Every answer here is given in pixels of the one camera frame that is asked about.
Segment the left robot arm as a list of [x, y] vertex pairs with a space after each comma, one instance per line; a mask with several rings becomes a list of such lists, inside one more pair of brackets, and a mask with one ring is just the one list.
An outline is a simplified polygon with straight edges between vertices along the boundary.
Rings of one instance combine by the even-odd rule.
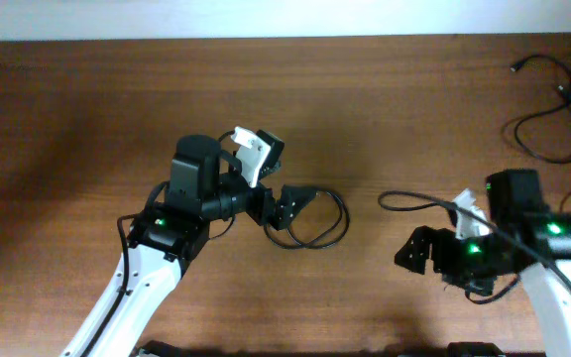
[[310, 186], [286, 185], [279, 198], [260, 180], [280, 165], [284, 143], [238, 127], [229, 153], [205, 135], [180, 138], [169, 180], [143, 209], [121, 216], [121, 257], [96, 305], [63, 349], [65, 356], [128, 356], [165, 298], [210, 239], [210, 224], [248, 214], [258, 225], [290, 227], [315, 197]]

